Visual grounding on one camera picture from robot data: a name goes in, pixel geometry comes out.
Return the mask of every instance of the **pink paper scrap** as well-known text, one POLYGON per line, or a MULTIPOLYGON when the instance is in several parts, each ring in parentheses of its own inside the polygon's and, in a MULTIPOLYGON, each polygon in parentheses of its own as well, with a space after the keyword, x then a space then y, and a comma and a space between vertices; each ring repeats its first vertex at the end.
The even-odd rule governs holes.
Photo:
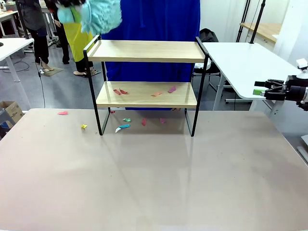
POLYGON ((128 92, 127 91, 124 91, 124 90, 121 90, 120 89, 120 92, 122 93, 122 94, 124 94, 124 95, 126 95, 128 92))
POLYGON ((161 95, 162 94, 162 92, 156 92, 156 93, 154 93, 154 94, 152 94, 152 96, 159 96, 159 95, 161 95))
POLYGON ((121 93, 117 89, 115 89, 114 92, 118 95, 121 95, 121 93))
POLYGON ((142 125, 144 125, 144 126, 146 125, 146 119, 142 120, 142 125))
POLYGON ((176 89, 177 89, 177 87, 176 87, 176 86, 173 86, 172 88, 169 89, 168 92, 169 92, 169 93, 172 93, 172 92, 174 92, 176 89))
POLYGON ((66 116, 66 115, 68 115, 68 112, 67 111, 65 111, 65 112, 58 112, 58 115, 66 116))

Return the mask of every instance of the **yellow cloth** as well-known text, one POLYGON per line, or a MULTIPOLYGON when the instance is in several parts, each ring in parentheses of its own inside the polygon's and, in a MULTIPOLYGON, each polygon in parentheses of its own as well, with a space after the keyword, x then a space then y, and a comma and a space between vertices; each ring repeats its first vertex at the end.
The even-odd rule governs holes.
POLYGON ((78 62, 84 58, 83 49, 91 42, 93 36, 91 33, 82 33, 80 23, 64 23, 63 25, 74 61, 78 62))

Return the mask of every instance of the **black pole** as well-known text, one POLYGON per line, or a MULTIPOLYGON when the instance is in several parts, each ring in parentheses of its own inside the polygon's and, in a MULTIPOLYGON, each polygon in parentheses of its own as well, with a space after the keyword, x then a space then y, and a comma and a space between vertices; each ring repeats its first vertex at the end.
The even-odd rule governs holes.
POLYGON ((265 0, 263 0, 263 2, 261 4, 260 13, 259 13, 259 16, 258 16, 258 19, 257 19, 257 22, 256 22, 254 33, 252 34, 252 37, 251 37, 251 40, 250 40, 250 44, 254 44, 254 40, 255 40, 255 37, 256 37, 257 31, 258 31, 258 27, 259 27, 259 24, 260 24, 260 21, 261 21, 261 17, 262 17, 264 7, 265 7, 265 0))
MULTIPOLYGON (((250 6, 250 0, 246 0, 246 5, 245 5, 245 9, 244 9, 244 13, 243 13, 243 17, 242 17, 241 23, 244 23, 246 21, 246 17, 247 17, 247 14, 248 14, 249 6, 250 6)), ((243 32, 243 27, 240 26, 239 33, 237 34, 236 42, 240 41, 242 32, 243 32)))
POLYGON ((26 25, 25 25, 25 22, 24 22, 24 17, 23 17, 23 15, 21 13, 20 2, 18 0, 16 1, 16 7, 17 7, 17 10, 18 10, 18 15, 19 15, 19 20, 21 22, 21 26, 23 27, 25 38, 29 39, 27 28, 26 28, 26 25))

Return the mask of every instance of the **floor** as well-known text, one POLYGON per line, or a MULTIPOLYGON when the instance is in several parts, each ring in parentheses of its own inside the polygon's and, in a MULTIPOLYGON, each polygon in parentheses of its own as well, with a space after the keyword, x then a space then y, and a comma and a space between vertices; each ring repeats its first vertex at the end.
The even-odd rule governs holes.
MULTIPOLYGON (((20 54, 15 53, 11 56, 13 63, 21 60, 20 54)), ((75 63, 71 60, 70 64, 64 65, 62 63, 62 49, 56 48, 55 45, 50 47, 50 66, 63 68, 64 70, 52 77, 42 76, 42 83, 45 95, 46 108, 81 108, 92 109, 93 104, 91 100, 91 93, 89 82, 86 78, 77 77, 73 75, 76 70, 75 63)), ((18 76, 22 81, 25 91, 31 103, 32 108, 43 108, 44 100, 42 95, 41 82, 38 77, 38 71, 34 63, 34 54, 26 53, 22 59, 29 65, 25 71, 19 72, 18 76)), ((5 65, 5 62, 0 62, 0 66, 5 65)), ((25 63, 19 62, 15 64, 15 69, 23 70, 27 67, 25 63)), ((97 70, 102 70, 100 63, 94 63, 97 70)), ((98 74, 93 78, 95 94, 98 95, 102 85, 102 74, 98 74)), ((211 83, 216 86, 219 83, 218 77, 211 77, 211 83)), ((195 94, 198 94, 200 85, 200 77, 195 77, 193 80, 193 89, 195 94)), ((209 87, 208 78, 206 78, 203 89, 203 96, 201 101, 201 110, 212 110, 214 105, 216 92, 209 87)), ((224 99, 234 99, 235 93, 223 92, 219 110, 249 110, 250 104, 247 103, 233 103, 225 104, 224 99)), ((18 93, 11 74, 4 73, 0 70, 0 100, 17 101, 22 109, 25 110, 23 99, 18 93)))

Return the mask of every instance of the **confetti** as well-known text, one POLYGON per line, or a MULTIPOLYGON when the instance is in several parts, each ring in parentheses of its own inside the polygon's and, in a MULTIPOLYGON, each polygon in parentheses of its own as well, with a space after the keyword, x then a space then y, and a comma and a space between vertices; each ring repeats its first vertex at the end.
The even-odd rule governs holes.
POLYGON ((124 91, 124 90, 121 90, 120 89, 120 92, 122 93, 122 94, 124 94, 124 95, 126 95, 128 92, 127 91, 124 91))
POLYGON ((124 124, 124 125, 121 125, 119 128, 129 128, 130 125, 129 124, 124 124))
POLYGON ((169 92, 169 93, 172 93, 172 92, 176 91, 176 89, 177 89, 177 87, 176 87, 176 86, 173 86, 172 88, 169 89, 168 92, 169 92))
POLYGON ((144 126, 146 125, 146 119, 142 120, 142 125, 144 125, 144 126))
POLYGON ((156 92, 156 93, 154 93, 154 94, 152 94, 152 96, 159 96, 159 95, 161 95, 162 94, 162 92, 156 92))
POLYGON ((121 95, 121 93, 117 89, 115 89, 114 92, 118 95, 121 95))
POLYGON ((66 116, 66 115, 68 115, 68 112, 67 111, 65 111, 65 112, 58 112, 58 115, 66 116))

